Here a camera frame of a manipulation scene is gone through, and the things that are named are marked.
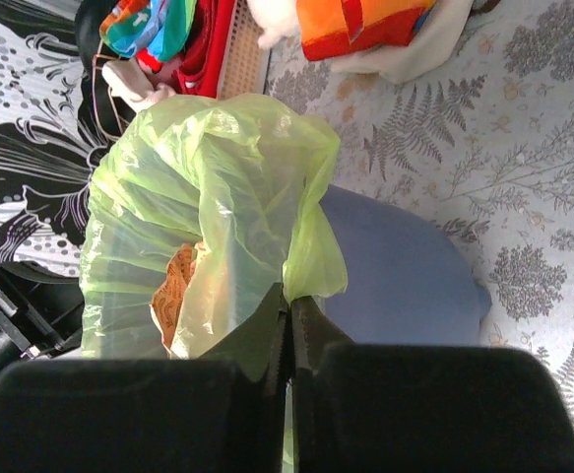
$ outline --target colorful cloth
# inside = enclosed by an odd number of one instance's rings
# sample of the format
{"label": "colorful cloth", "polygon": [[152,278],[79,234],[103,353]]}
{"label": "colorful cloth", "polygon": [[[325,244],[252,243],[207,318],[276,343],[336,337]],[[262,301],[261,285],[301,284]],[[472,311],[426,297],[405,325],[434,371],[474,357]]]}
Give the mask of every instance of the colorful cloth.
{"label": "colorful cloth", "polygon": [[215,99],[234,6],[235,0],[197,0],[192,30],[184,49],[165,63],[143,49],[136,56],[142,70],[148,77],[172,75],[174,84],[170,85],[180,94]]}
{"label": "colorful cloth", "polygon": [[147,49],[157,61],[184,47],[196,0],[124,0],[100,25],[100,36],[117,54],[134,57]]}
{"label": "colorful cloth", "polygon": [[302,48],[310,61],[378,44],[407,46],[435,0],[297,0]]}
{"label": "colorful cloth", "polygon": [[378,73],[394,84],[412,81],[450,57],[472,6],[473,0],[439,0],[409,46],[384,45],[337,57],[331,71]]}

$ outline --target blue cushion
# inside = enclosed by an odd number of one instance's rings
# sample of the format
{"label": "blue cushion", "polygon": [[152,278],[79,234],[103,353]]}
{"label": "blue cushion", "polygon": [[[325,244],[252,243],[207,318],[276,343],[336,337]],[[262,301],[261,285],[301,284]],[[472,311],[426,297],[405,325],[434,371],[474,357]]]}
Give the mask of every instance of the blue cushion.
{"label": "blue cushion", "polygon": [[487,290],[453,243],[416,215],[331,186],[321,202],[348,266],[326,315],[359,343],[478,345]]}

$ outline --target patterned fabric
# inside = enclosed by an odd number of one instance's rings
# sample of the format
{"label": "patterned fabric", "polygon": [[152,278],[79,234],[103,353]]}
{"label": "patterned fabric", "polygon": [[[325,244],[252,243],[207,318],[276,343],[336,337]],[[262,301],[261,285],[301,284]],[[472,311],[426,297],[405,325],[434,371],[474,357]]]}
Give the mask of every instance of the patterned fabric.
{"label": "patterned fabric", "polygon": [[0,0],[0,262],[33,259],[66,276],[79,272],[88,184],[108,146],[72,28]]}
{"label": "patterned fabric", "polygon": [[450,237],[492,294],[483,342],[537,355],[574,420],[574,0],[501,2],[402,87],[331,74],[290,38],[267,91],[335,127],[337,184]]}

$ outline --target white fabric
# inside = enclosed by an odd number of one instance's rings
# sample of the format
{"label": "white fabric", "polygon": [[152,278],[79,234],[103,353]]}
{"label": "white fabric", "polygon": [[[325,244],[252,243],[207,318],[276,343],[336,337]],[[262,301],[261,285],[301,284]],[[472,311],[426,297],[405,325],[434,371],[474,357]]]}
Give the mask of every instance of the white fabric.
{"label": "white fabric", "polygon": [[299,31],[295,0],[247,0],[249,11],[263,34],[258,38],[261,49],[269,49],[283,37]]}
{"label": "white fabric", "polygon": [[106,62],[102,66],[102,77],[109,85],[111,94],[122,98],[136,112],[177,94],[168,84],[154,87],[135,58]]}
{"label": "white fabric", "polygon": [[407,47],[377,46],[334,59],[333,72],[379,73],[403,84],[442,65],[462,34],[473,0],[438,0]]}

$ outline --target translucent plastic bag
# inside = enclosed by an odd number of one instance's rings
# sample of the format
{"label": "translucent plastic bag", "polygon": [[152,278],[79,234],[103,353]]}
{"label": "translucent plastic bag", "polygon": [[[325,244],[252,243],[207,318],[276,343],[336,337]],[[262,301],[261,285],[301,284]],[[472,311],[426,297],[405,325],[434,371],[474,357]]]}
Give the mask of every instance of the translucent plastic bag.
{"label": "translucent plastic bag", "polygon": [[348,275],[319,205],[339,139],[321,118],[265,96],[177,96],[140,113],[101,161],[82,253],[83,355],[166,357],[149,303],[170,257],[208,254],[185,293],[172,352],[202,355],[273,283],[328,298]]}

